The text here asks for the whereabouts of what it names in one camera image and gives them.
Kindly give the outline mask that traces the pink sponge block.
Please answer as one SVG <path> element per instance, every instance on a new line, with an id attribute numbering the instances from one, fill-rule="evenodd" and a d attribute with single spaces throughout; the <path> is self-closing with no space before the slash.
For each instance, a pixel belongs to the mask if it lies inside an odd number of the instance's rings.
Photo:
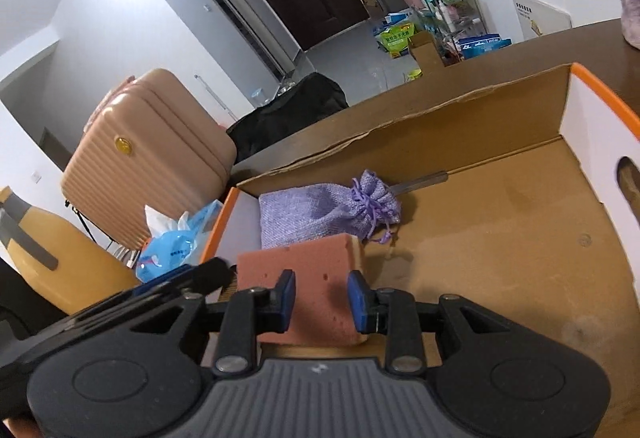
<path id="1" fill-rule="evenodd" d="M 272 288 L 283 270 L 295 273 L 296 296 L 288 332 L 262 334 L 258 342 L 318 348 L 364 342 L 366 336 L 355 328 L 347 293 L 348 275 L 362 268 L 362 260 L 360 241 L 346 233 L 239 255 L 240 290 Z"/>

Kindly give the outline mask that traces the blue tissue pack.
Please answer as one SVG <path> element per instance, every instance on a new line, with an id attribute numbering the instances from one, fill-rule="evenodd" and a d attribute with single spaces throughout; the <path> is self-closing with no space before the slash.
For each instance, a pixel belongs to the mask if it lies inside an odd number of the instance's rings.
<path id="1" fill-rule="evenodd" d="M 170 218 L 145 206 L 151 237 L 134 266 L 137 279 L 148 283 L 183 265 L 198 265 L 221 210 L 222 203 L 215 200 L 195 213 L 183 212 L 179 218 Z"/>

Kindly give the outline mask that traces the yellow thermos jug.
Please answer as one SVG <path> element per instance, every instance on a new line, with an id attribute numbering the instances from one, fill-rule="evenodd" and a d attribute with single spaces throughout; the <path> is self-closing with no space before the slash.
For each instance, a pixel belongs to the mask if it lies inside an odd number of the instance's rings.
<path id="1" fill-rule="evenodd" d="M 76 314 L 139 285 L 136 276 L 67 219 L 1 190 L 1 245 L 36 293 Z"/>

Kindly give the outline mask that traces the pink ribbed suitcase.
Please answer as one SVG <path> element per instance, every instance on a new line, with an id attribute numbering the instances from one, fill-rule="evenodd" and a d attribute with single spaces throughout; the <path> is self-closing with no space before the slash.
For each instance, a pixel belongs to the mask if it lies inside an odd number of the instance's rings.
<path id="1" fill-rule="evenodd" d="M 145 211 L 194 214 L 226 190 L 236 146 L 178 77 L 156 68 L 112 89 L 63 172 L 66 201 L 116 243 L 149 239 Z"/>

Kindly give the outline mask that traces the orange cardboard box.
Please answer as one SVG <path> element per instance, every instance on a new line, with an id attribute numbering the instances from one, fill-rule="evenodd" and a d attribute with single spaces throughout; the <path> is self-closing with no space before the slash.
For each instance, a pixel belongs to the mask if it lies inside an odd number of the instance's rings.
<path id="1" fill-rule="evenodd" d="M 259 245 L 258 195 L 373 170 L 401 197 L 376 286 L 456 293 L 588 354 L 612 386 L 602 437 L 639 432 L 638 115 L 580 64 L 477 89 L 245 180 L 205 256 Z"/>

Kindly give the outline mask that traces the black bag on chair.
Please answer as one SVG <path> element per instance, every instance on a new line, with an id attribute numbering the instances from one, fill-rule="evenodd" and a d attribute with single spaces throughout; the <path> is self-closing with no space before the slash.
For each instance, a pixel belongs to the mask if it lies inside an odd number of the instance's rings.
<path id="1" fill-rule="evenodd" d="M 338 83 L 318 72 L 310 73 L 227 129 L 236 147 L 235 164 L 348 108 Z"/>

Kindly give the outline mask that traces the purple drawstring pouch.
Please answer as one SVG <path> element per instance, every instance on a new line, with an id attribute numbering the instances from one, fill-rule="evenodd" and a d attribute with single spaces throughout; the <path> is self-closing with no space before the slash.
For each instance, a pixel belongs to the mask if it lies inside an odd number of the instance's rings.
<path id="1" fill-rule="evenodd" d="M 350 186 L 311 184 L 258 198 L 262 248 L 346 233 L 385 244 L 401 222 L 401 205 L 387 184 L 365 170 Z"/>

